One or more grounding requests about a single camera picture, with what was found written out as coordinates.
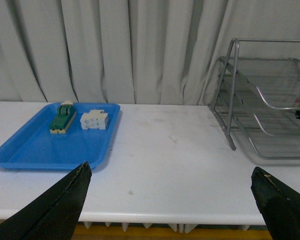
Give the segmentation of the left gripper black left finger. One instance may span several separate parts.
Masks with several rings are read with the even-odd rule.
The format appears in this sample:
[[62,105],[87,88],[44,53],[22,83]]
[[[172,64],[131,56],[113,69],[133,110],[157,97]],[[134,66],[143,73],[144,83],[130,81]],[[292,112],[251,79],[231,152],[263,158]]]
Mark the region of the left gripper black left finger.
[[92,171],[84,162],[16,214],[0,223],[0,240],[70,240]]

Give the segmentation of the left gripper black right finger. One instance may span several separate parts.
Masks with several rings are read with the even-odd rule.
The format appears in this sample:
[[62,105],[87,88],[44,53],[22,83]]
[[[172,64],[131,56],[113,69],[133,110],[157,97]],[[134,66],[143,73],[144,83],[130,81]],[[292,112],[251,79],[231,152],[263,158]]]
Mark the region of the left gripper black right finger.
[[251,191],[273,240],[300,240],[300,193],[255,167]]

